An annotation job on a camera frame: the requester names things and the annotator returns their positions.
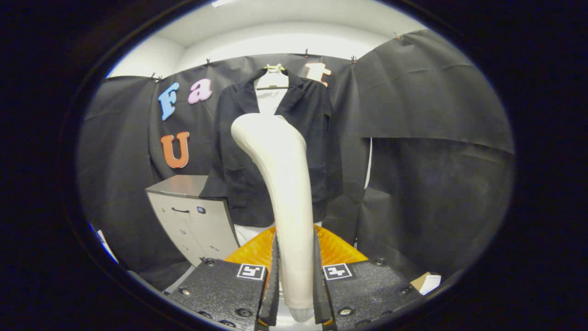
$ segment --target pink letter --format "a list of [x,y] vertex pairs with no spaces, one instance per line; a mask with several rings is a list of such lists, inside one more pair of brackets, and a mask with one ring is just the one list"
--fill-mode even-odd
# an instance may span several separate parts
[[199,80],[195,82],[192,87],[190,87],[190,95],[188,96],[188,102],[191,104],[195,104],[200,100],[208,99],[211,94],[211,80],[204,78],[203,80]]

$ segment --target black backdrop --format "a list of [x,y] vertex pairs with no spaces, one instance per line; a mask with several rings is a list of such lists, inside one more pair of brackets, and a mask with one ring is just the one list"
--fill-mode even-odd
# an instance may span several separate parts
[[[296,54],[213,62],[162,80],[106,80],[86,113],[78,148],[82,203],[118,259],[158,289],[189,264],[149,207],[144,188],[211,166],[212,118],[223,88],[267,63],[322,80],[338,119],[344,194],[323,226],[368,257],[385,257],[408,278],[448,277],[476,258],[500,224],[512,186],[513,144],[504,109],[482,73],[432,31],[393,39],[358,59]],[[188,103],[195,82],[211,96]],[[173,83],[175,110],[162,120],[158,98]],[[189,161],[167,165],[161,137],[187,131]],[[364,190],[372,140],[369,187]],[[179,156],[179,141],[173,149]]]

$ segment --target white wall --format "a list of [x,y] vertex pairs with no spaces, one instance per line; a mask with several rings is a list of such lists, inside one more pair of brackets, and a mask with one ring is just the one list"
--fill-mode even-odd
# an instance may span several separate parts
[[389,37],[342,25],[285,22],[258,25],[217,35],[188,47],[175,71],[245,55],[295,53],[351,59],[390,40]]
[[217,35],[188,48],[152,36],[135,47],[114,68],[110,77],[167,77],[176,72],[245,55],[296,53],[360,58],[390,38],[343,25],[284,22],[258,25]]
[[110,77],[146,76],[167,77],[175,73],[178,60],[185,48],[173,41],[152,36],[137,45],[112,70]]

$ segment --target jacket pocket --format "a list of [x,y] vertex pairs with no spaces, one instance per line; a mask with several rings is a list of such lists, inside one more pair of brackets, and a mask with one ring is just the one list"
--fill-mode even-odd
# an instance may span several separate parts
[[327,171],[325,164],[308,168],[310,175],[310,190],[312,203],[321,202],[327,198]]
[[226,169],[225,176],[229,207],[247,207],[245,168]]

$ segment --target letter f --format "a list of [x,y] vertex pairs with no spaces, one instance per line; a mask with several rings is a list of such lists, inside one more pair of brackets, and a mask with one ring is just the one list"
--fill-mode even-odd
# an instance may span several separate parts
[[163,121],[165,121],[166,118],[168,118],[171,114],[173,114],[173,111],[176,110],[172,104],[176,103],[176,92],[174,91],[176,91],[179,87],[180,84],[178,84],[178,82],[174,82],[172,86],[168,87],[168,89],[165,90],[165,92],[163,92],[157,99],[161,103],[161,110],[163,111],[161,119]]

